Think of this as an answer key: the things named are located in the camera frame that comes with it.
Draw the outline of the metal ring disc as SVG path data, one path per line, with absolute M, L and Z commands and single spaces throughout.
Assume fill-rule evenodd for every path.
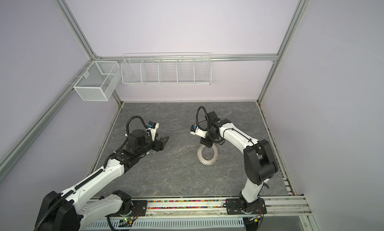
M 197 151 L 197 157 L 201 164 L 212 165 L 218 160 L 218 148 L 215 144 L 213 144 L 211 148 L 208 148 L 205 145 L 201 144 Z

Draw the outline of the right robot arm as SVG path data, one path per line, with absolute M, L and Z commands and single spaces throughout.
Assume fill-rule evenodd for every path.
M 263 188 L 269 188 L 267 182 L 279 171 L 271 144 L 265 139 L 258 140 L 247 135 L 230 120 L 220 119 L 214 111 L 207 112 L 203 106 L 197 109 L 196 124 L 191 126 L 191 134 L 201 138 L 198 159 L 204 165 L 216 162 L 217 145 L 226 141 L 243 154 L 247 181 L 239 195 L 240 203 L 226 206 L 244 213 L 261 210 L 263 200 L 260 193 Z

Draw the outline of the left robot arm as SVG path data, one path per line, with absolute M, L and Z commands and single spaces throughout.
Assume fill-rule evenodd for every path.
M 107 156 L 103 165 L 72 187 L 47 194 L 37 217 L 36 231 L 79 231 L 88 224 L 110 215 L 130 216 L 135 209 L 132 197 L 114 191 L 106 198 L 88 205 L 88 201 L 113 180 L 127 173 L 151 150 L 165 149 L 169 137 L 158 137 L 156 122 L 143 123 L 143 129 L 130 131 L 130 123 L 141 116 L 133 116 L 126 123 L 124 142 Z

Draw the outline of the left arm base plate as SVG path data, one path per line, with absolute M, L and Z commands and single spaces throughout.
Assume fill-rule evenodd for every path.
M 147 211 L 147 200 L 124 201 L 119 215 L 122 217 L 144 217 Z

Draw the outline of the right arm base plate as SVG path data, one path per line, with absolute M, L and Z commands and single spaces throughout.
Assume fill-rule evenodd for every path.
M 256 199 L 252 203 L 247 203 L 243 198 L 226 199 L 223 207 L 228 215 L 264 215 L 267 213 L 265 200 Z

